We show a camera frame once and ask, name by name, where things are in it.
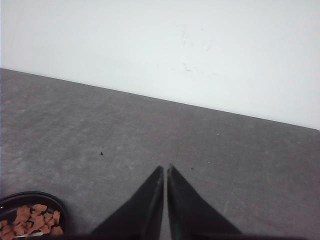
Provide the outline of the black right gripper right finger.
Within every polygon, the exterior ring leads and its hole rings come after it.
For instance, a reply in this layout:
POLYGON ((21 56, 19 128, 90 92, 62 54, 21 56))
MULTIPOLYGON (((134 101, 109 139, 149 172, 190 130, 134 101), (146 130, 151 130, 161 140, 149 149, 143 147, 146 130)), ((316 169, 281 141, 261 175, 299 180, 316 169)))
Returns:
POLYGON ((229 240, 243 235, 173 165, 167 171, 167 203, 173 240, 229 240))

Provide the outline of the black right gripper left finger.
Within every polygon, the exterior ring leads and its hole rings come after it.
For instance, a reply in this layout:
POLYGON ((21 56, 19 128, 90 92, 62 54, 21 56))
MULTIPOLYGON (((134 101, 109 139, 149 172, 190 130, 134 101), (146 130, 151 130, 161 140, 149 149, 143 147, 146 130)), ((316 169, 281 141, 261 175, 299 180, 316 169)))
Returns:
POLYGON ((158 166, 132 197, 91 234, 101 240, 158 240, 164 208, 164 170, 158 166))

